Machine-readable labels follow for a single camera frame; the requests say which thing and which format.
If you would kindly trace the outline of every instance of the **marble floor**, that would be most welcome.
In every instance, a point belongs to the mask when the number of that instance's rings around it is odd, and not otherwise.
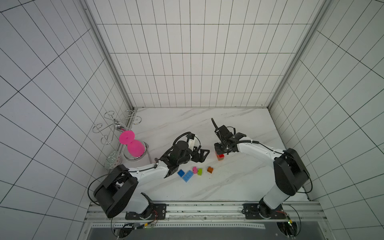
[[[179,167],[184,172],[194,166],[202,168],[202,176],[195,174],[188,182],[184,182],[177,174],[173,174],[136,189],[145,192],[151,199],[259,201],[274,185],[273,169],[254,157],[231,153],[225,155],[224,160],[218,161],[214,150],[218,138],[211,122],[211,118],[214,118],[219,127],[233,126],[237,132],[253,140],[285,149],[267,109],[141,108],[137,115],[142,117],[142,122],[134,125],[132,130],[136,139],[148,143],[152,159],[159,158],[177,136],[187,131],[196,134],[203,149],[210,150],[205,162],[190,161]],[[141,165],[148,164],[147,161],[143,159]],[[138,162],[134,166],[129,162],[124,164],[135,167]],[[207,172],[209,166],[214,169],[212,174]],[[307,197],[306,194],[296,194],[288,200],[307,201]]]

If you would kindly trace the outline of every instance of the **pink hourglass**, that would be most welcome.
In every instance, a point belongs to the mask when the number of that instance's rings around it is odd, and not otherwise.
[[[127,150],[133,157],[140,157],[145,152],[144,145],[139,140],[135,140],[135,133],[132,131],[124,131],[120,134],[119,141],[127,145]]]

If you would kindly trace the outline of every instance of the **mounting plate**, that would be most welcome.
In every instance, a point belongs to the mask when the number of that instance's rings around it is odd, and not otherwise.
[[[252,220],[258,220],[263,218],[257,213],[257,206],[259,204],[253,203],[253,204],[243,204],[244,212],[245,212],[245,219],[252,219]],[[283,211],[283,207],[281,204],[277,207],[277,211]],[[286,219],[285,215],[279,212],[275,212],[272,214],[270,219]]]
[[[166,213],[167,213],[167,205],[166,204],[154,204],[153,208],[158,213],[157,219],[163,220],[163,219],[166,218]],[[142,219],[140,217],[140,214],[137,214],[135,212],[127,212],[125,214],[125,219],[126,220],[154,220],[155,217],[156,217],[156,214],[151,214],[149,216],[149,218]]]

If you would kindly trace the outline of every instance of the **wire rack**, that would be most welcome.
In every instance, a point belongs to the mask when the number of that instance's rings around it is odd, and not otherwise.
[[[105,128],[101,129],[101,128],[103,127],[103,124],[102,124],[102,123],[97,123],[97,124],[95,124],[95,125],[93,126],[93,128],[92,128],[92,132],[94,132],[94,133],[99,133],[99,132],[103,131],[104,129],[106,129],[106,128],[112,126],[112,125],[114,125],[114,126],[113,126],[113,132],[112,132],[111,140],[109,140],[109,135],[110,135],[110,134],[108,134],[108,135],[103,135],[103,136],[101,137],[100,142],[101,142],[103,145],[108,145],[108,144],[110,144],[110,143],[112,142],[113,137],[114,137],[114,135],[115,135],[115,130],[120,131],[120,132],[130,131],[130,130],[131,130],[131,129],[128,128],[126,125],[124,125],[124,124],[122,123],[122,121],[127,120],[127,119],[130,119],[130,118],[134,118],[134,119],[133,119],[133,122],[134,122],[133,124],[134,124],[134,125],[137,125],[137,124],[141,123],[141,117],[139,117],[139,116],[133,116],[133,115],[134,115],[134,112],[133,112],[132,110],[126,110],[126,111],[124,111],[123,114],[124,114],[124,115],[127,114],[127,118],[123,118],[123,119],[120,119],[120,120],[117,120],[117,119],[114,117],[114,114],[115,114],[114,111],[108,111],[108,112],[104,113],[104,118],[113,121],[112,124],[110,124],[110,125],[106,126]]]

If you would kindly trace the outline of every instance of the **white tiled wall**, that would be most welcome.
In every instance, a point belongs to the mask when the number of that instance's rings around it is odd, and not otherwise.
[[[90,130],[127,105],[79,2],[25,2],[0,1],[1,238],[76,240],[117,146]]]
[[[383,4],[334,1],[270,110],[338,240],[384,235]]]
[[[132,104],[267,106],[321,0],[87,0]]]

